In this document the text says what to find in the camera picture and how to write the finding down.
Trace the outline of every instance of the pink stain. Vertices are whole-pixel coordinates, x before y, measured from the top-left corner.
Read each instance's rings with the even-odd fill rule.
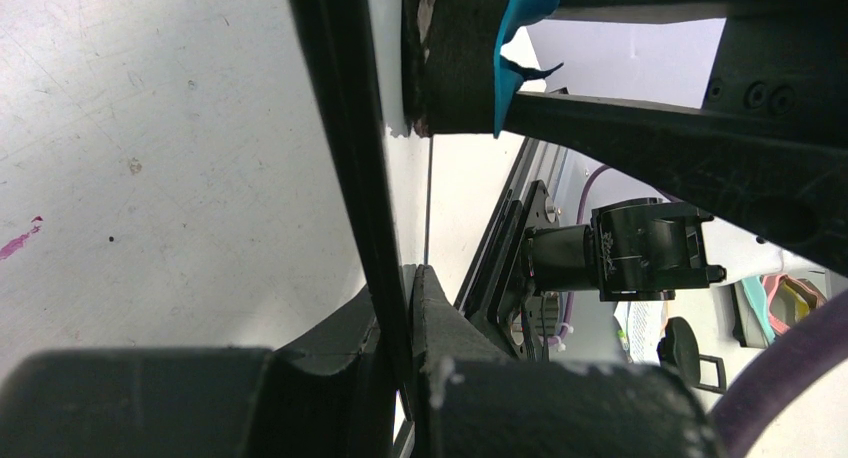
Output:
[[[35,223],[36,221],[44,221],[40,216],[36,216],[32,219],[31,223]],[[5,260],[6,258],[12,256],[13,253],[20,250],[26,244],[26,240],[28,240],[32,235],[41,231],[41,225],[35,225],[29,230],[27,233],[15,238],[14,240],[6,243],[6,246],[0,248],[0,261]]]

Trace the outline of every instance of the cable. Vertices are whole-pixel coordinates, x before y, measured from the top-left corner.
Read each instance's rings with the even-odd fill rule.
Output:
[[[521,304],[521,333],[524,335],[524,349],[527,350],[527,359],[530,361],[536,361],[536,343],[533,342],[534,333],[533,329],[530,327],[530,320],[527,318],[529,314],[527,313],[527,305],[526,303]]]
[[[713,407],[727,455],[744,458],[795,398],[848,359],[848,291],[799,321],[745,368]]]
[[[601,175],[601,173],[603,173],[603,172],[605,172],[609,169],[610,169],[609,165],[599,166],[597,170],[593,171],[592,174],[589,175],[589,178],[586,180],[586,184],[583,185],[583,191],[580,192],[580,202],[577,204],[577,224],[578,225],[583,222],[583,212],[586,210],[586,200],[589,198],[589,189],[592,188],[592,184],[595,182],[595,180],[598,179],[598,177]],[[569,330],[570,324],[571,324],[571,309],[572,308],[574,308],[574,292],[569,291],[565,295],[565,312],[562,314],[562,327],[560,327],[559,334],[557,335],[559,337],[560,343],[562,341],[565,341],[565,335],[568,334],[568,330]],[[548,340],[551,340],[551,339],[554,340],[553,344],[556,345],[557,342],[555,340],[555,337],[549,338]]]
[[[544,353],[542,356],[544,357],[544,361],[549,361],[551,359],[551,343],[548,341],[548,330],[547,323],[545,322],[545,308],[548,306],[548,294],[542,293],[540,297],[542,300],[542,342],[545,344]]]

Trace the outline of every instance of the black cylinder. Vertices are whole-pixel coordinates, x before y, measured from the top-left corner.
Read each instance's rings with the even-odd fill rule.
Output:
[[[597,289],[588,225],[538,230],[530,239],[530,273],[537,290]]]

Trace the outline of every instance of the teal plastic piece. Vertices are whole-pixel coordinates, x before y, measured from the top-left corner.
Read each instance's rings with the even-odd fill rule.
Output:
[[[496,137],[503,130],[504,120],[506,120],[509,105],[512,103],[512,97],[521,88],[521,85],[527,80],[546,78],[562,66],[560,64],[547,71],[524,68],[503,58],[501,47],[515,38],[515,33],[519,28],[543,20],[553,13],[558,5],[559,0],[509,0],[507,3],[501,26],[498,29],[494,50]]]
[[[757,321],[760,323],[760,328],[763,330],[766,341],[771,345],[774,343],[775,335],[768,321],[768,295],[766,294],[766,289],[760,282],[759,277],[756,276],[743,278],[740,282],[742,283],[742,289],[745,290],[745,298],[748,300],[748,304],[751,305],[751,309],[754,310],[754,316],[757,317]]]

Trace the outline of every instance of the paper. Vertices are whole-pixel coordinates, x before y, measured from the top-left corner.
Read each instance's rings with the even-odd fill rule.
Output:
[[[615,307],[624,351],[634,363],[659,365],[657,345],[663,335],[663,301],[622,301]]]

